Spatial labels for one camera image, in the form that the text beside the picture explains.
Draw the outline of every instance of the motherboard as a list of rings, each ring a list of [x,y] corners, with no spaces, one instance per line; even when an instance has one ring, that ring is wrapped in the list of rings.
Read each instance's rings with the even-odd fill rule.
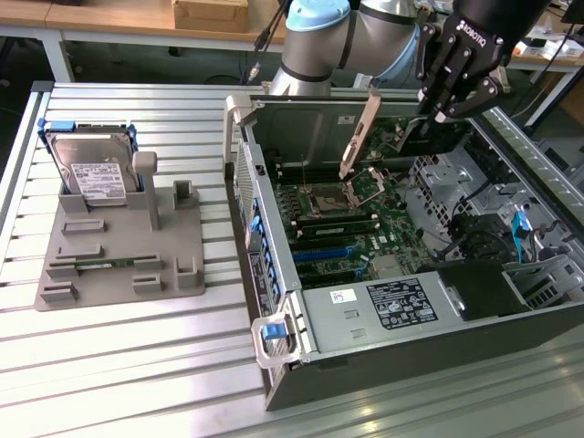
[[[278,173],[274,192],[303,288],[409,275],[433,259],[382,167],[345,182],[327,170]]]

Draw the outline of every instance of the metal table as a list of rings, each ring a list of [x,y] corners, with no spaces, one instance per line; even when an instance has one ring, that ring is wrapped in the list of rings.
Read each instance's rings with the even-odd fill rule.
[[[265,412],[221,174],[224,98],[236,92],[261,89],[57,84],[31,94],[0,184],[1,436],[581,436],[582,327],[539,349]],[[141,149],[161,158],[155,183],[193,181],[204,295],[32,309],[61,184],[35,134],[40,117],[132,120]]]

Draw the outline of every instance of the hard drive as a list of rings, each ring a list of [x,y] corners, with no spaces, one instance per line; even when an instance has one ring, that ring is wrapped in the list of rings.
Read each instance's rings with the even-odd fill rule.
[[[137,150],[133,126],[54,121],[39,133],[66,194],[81,194],[90,206],[124,205],[126,193],[142,190],[132,167]]]

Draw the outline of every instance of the warning sticker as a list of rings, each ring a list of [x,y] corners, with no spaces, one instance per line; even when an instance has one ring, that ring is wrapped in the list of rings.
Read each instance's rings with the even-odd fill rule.
[[[126,197],[120,165],[116,162],[73,163],[71,167],[85,199]]]
[[[417,278],[367,286],[367,290],[387,330],[438,320]]]

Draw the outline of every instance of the floor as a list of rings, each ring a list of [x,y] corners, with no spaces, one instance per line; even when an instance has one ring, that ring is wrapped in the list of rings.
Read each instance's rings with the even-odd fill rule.
[[[235,84],[246,63],[246,53],[207,49],[184,49],[180,57],[171,57],[165,47],[119,46],[116,59],[107,44],[68,43],[67,50],[71,63],[76,69],[79,82],[127,82],[127,83],[174,83],[174,84]],[[279,54],[266,54],[255,83],[270,80],[279,66]],[[522,110],[538,94],[539,89],[531,87],[528,75],[517,70],[508,71],[513,94],[501,106],[514,111],[517,102],[527,98],[520,106]],[[22,46],[15,46],[5,66],[0,70],[0,79],[10,82],[9,87],[0,86],[0,163],[8,157],[12,142],[20,122],[20,113],[35,80],[52,80],[50,67],[43,48],[32,40]],[[354,74],[335,71],[334,86],[350,87]],[[417,81],[411,71],[404,71],[393,81],[382,84],[384,88],[417,89]],[[525,122],[530,111],[517,119]],[[542,138],[577,137],[584,129],[564,110],[557,108],[539,126],[534,140]]]

